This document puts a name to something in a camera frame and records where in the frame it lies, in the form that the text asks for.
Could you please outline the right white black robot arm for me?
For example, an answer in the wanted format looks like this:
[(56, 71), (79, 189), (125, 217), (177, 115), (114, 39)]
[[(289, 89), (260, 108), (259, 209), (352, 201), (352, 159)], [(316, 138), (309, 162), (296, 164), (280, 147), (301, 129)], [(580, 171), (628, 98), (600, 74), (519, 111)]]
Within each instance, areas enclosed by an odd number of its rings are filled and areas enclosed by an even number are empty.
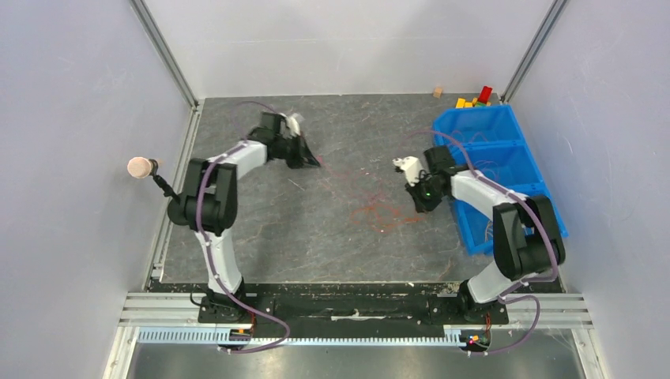
[(493, 262), (458, 289), (456, 310), (462, 320), (476, 322), (519, 287), (557, 278), (565, 249), (548, 197), (508, 189), (470, 160), (459, 165), (446, 146), (429, 148), (422, 159), (395, 158), (393, 165), (404, 175), (418, 213), (435, 210), (448, 197), (470, 205), (492, 224)]

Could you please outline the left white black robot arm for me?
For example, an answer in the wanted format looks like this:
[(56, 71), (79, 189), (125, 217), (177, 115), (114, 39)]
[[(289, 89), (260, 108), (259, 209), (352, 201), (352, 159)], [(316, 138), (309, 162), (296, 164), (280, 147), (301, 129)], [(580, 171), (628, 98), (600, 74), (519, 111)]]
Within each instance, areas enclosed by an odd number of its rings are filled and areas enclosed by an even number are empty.
[(231, 229), (239, 208), (238, 181), (272, 160), (291, 169), (319, 167), (300, 123), (301, 114), (264, 112), (260, 123), (232, 148), (187, 165), (181, 193), (170, 200), (169, 220), (190, 228), (201, 244), (208, 273), (198, 303), (203, 323), (240, 322), (252, 314), (235, 258)]

